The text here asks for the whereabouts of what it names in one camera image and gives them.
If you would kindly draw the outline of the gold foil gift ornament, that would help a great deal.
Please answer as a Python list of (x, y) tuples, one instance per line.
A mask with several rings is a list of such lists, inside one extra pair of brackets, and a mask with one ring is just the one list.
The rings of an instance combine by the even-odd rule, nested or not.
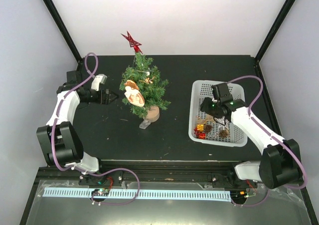
[(194, 131), (195, 133), (202, 133), (204, 131), (204, 124), (197, 124)]

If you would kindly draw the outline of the black right rear frame post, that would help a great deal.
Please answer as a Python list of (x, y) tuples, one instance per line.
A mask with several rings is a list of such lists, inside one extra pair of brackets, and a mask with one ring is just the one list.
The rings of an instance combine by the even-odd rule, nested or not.
[(285, 18), (287, 17), (288, 13), (290, 12), (292, 6), (294, 5), (296, 0), (285, 0), (284, 4), (282, 5), (278, 15), (276, 16), (270, 30), (268, 31), (261, 47), (259, 48), (255, 60), (259, 63), (263, 56), (265, 55), (266, 51), (268, 50), (269, 46), (271, 45), (275, 35), (277, 34), (278, 30), (280, 29), (281, 25), (283, 24)]

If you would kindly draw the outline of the burlap bow ornament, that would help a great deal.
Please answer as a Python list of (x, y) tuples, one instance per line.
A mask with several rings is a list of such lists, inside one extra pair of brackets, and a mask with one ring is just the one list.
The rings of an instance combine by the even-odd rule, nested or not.
[(207, 124), (207, 123), (212, 123), (212, 124), (215, 124), (216, 121), (214, 120), (214, 117), (211, 116), (211, 115), (206, 115), (205, 118), (201, 118), (200, 116), (197, 116), (197, 124)]

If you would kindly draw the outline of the white perforated plastic basket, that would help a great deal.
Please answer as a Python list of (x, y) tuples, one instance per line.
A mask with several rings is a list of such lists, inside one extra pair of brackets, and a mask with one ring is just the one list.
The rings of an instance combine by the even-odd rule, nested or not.
[(206, 113), (200, 111), (200, 105), (205, 97), (213, 98), (212, 85), (219, 84), (219, 81), (197, 80), (193, 82), (191, 90), (190, 112), (188, 135), (191, 140), (208, 145), (226, 146), (226, 147), (243, 147), (247, 143), (247, 136), (244, 132), (233, 123), (229, 122), (229, 137), (223, 139), (218, 136), (218, 124), (207, 123), (204, 125), (206, 139), (197, 139), (195, 137), (195, 127), (197, 125), (197, 116), (206, 117)]

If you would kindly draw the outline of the wooden santa ornament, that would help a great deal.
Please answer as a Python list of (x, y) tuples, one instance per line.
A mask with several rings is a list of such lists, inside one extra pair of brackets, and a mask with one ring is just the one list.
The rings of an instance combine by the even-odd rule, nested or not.
[(137, 84), (132, 80), (127, 80), (124, 86), (126, 91), (125, 97), (127, 98), (128, 102), (138, 107), (144, 107), (145, 99), (142, 96)]

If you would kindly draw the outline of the clear battery box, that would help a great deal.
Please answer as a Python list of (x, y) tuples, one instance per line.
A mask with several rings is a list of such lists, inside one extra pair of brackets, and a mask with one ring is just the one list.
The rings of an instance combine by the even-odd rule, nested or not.
[(149, 121), (149, 120), (144, 120), (144, 121), (139, 125), (139, 128), (141, 128), (141, 129), (146, 129), (150, 124), (151, 124), (151, 121)]

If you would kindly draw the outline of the pine cone ornament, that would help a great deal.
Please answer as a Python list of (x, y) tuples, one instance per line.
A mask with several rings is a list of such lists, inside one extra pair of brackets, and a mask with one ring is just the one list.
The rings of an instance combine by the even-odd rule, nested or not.
[(229, 131), (226, 129), (220, 130), (218, 136), (220, 138), (225, 139), (225, 138), (229, 137)]

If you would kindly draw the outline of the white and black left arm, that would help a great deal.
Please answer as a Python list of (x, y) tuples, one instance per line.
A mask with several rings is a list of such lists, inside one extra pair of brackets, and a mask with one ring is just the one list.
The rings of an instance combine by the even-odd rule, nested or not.
[(90, 88), (84, 88), (82, 73), (68, 71), (67, 82), (59, 86), (54, 112), (45, 126), (37, 128), (36, 135), (47, 165), (59, 165), (62, 170), (77, 169), (90, 173), (95, 184), (103, 184), (107, 172), (101, 167), (101, 160), (84, 152), (83, 144), (73, 127), (75, 112), (80, 103), (108, 105), (118, 94), (101, 86), (107, 76), (93, 76)]

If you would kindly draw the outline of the small green christmas tree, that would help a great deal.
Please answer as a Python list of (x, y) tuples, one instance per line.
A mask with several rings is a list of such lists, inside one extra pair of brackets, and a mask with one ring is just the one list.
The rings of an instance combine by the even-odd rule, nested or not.
[[(151, 106), (158, 106), (160, 110), (166, 110), (167, 107), (170, 105), (170, 102), (163, 98), (166, 92), (165, 87), (169, 84), (169, 81), (167, 79), (161, 79), (160, 71), (155, 65), (153, 65), (153, 63), (150, 66), (150, 69), (151, 73), (149, 76), (147, 76), (145, 73), (137, 72), (133, 65), (128, 66), (122, 73), (120, 90), (125, 93), (126, 91), (124, 84), (127, 80), (132, 80), (137, 84), (142, 96), (145, 99), (144, 107), (132, 105), (128, 102), (125, 95), (122, 99), (122, 102), (124, 104), (129, 105), (131, 113), (138, 116), (139, 118), (145, 118)], [(153, 84), (145, 84), (141, 82), (141, 80), (144, 80), (147, 77), (152, 78), (153, 76), (155, 77)]]

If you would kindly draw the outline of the silver star ornament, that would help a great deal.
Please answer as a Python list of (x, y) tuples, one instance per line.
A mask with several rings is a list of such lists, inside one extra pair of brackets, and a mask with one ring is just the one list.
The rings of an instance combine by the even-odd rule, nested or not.
[(216, 124), (218, 124), (218, 129), (228, 130), (229, 129), (229, 121), (225, 118), (214, 118)]

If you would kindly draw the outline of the black aluminium frame rail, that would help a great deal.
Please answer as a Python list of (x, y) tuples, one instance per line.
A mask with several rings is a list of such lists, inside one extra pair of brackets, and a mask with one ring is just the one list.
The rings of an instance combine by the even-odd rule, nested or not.
[(140, 182), (199, 183), (214, 188), (241, 189), (257, 187), (258, 182), (240, 180), (234, 167), (237, 162), (217, 161), (111, 161), (103, 160), (101, 173), (115, 168), (133, 171)]

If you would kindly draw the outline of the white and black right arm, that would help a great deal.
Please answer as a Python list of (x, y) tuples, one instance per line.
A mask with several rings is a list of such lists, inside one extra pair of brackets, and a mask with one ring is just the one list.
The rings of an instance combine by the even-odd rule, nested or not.
[(220, 126), (226, 127), (230, 122), (240, 128), (261, 153), (260, 161), (243, 162), (229, 171), (226, 175), (229, 185), (237, 187), (244, 180), (252, 180), (274, 189), (307, 180), (295, 140), (286, 140), (267, 127), (242, 99), (233, 98), (226, 83), (211, 88), (213, 97), (204, 98), (200, 111), (212, 116)]

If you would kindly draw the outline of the black frame post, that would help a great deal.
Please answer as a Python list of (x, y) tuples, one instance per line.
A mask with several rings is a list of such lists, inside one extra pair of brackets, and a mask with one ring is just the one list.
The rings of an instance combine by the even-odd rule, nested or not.
[(284, 4), (282, 5), (278, 15), (276, 16), (270, 30), (268, 31), (261, 47), (259, 48), (255, 60), (259, 63), (263, 56), (265, 55), (266, 51), (268, 50), (269, 46), (271, 45), (275, 35), (277, 34), (278, 30), (280, 29), (281, 25), (283, 24), (285, 18), (287, 17), (288, 13), (290, 12), (292, 6), (294, 5), (296, 0), (285, 0)]
[(74, 56), (75, 60), (77, 62), (82, 61), (82, 57), (65, 25), (65, 23), (63, 22), (62, 17), (60, 16), (53, 0), (42, 0), (46, 6), (46, 8), (48, 9), (51, 17), (53, 18), (55, 24), (57, 25), (61, 35), (63, 36), (65, 42), (67, 43), (72, 55)]

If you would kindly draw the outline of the red foil gift ornament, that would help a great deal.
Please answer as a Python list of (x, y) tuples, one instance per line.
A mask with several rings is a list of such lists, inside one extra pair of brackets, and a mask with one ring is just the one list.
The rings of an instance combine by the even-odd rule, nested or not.
[(204, 132), (196, 131), (195, 132), (195, 137), (197, 139), (205, 140), (206, 139), (206, 134)]

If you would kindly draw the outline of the red star tree topper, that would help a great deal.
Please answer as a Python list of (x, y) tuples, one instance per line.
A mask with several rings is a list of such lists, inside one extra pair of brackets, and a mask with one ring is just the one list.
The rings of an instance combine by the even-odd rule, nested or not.
[(141, 43), (137, 42), (133, 39), (131, 34), (127, 31), (127, 34), (124, 35), (121, 33), (121, 35), (129, 42), (129, 46), (134, 49), (135, 53), (143, 54), (143, 52), (140, 49)]

